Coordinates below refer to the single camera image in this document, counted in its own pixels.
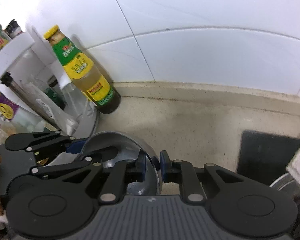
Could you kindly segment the green yellow oyster sauce bottle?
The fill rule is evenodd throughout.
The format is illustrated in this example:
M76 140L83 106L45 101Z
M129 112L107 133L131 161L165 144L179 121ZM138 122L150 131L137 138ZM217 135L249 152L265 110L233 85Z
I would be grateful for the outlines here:
M54 25L44 34L72 83L103 114L113 113L121 101L120 94L106 80L98 66Z

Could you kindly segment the purple label fish sauce bottle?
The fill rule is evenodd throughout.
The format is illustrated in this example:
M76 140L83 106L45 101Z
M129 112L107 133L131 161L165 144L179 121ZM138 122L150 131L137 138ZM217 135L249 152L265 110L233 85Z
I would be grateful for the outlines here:
M15 128L16 133L43 132L45 121L12 102L0 91L0 114Z

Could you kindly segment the white two-tier rotating rack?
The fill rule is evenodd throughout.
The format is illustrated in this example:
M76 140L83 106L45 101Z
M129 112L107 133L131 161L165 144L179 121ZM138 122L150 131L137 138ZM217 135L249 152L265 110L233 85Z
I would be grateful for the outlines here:
M11 39L0 25L0 136L46 129L76 138L92 135L100 113L58 62L50 74L57 82L54 87L34 77L34 64L15 66L33 44L29 33Z

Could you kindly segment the black stove top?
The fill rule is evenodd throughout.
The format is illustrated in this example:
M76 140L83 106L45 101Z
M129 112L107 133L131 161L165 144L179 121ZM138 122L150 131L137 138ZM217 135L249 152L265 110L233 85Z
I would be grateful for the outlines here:
M236 172L269 186L286 173L286 166L299 148L300 139L245 130Z

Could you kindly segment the steel bowl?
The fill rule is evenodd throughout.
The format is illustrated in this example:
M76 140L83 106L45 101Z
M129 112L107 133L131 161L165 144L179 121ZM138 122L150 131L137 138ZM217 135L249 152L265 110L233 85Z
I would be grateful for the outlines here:
M140 138L118 131L98 132L85 142L75 160L82 161L91 157L93 162L102 163L105 168L109 168L119 161L136 160L140 150L147 156L145 180L128 184L127 193L159 195L162 190L159 158L153 148Z

